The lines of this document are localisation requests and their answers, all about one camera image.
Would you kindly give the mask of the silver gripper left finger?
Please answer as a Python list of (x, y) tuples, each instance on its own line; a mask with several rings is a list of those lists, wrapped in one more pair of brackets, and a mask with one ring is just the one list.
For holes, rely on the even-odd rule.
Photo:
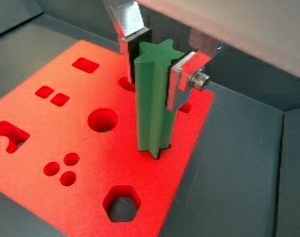
[(103, 0), (103, 4), (117, 33), (127, 78), (135, 83), (133, 59), (139, 56), (139, 43), (151, 41), (151, 30), (143, 24), (139, 4), (133, 0)]

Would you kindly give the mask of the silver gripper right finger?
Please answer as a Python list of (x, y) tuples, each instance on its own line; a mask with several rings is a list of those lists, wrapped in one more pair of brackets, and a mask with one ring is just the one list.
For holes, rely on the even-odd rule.
[(194, 51), (180, 57), (170, 68), (168, 92), (166, 106), (175, 112), (190, 98), (191, 89), (203, 91), (208, 83), (204, 65), (219, 51), (220, 42), (191, 29), (188, 45)]

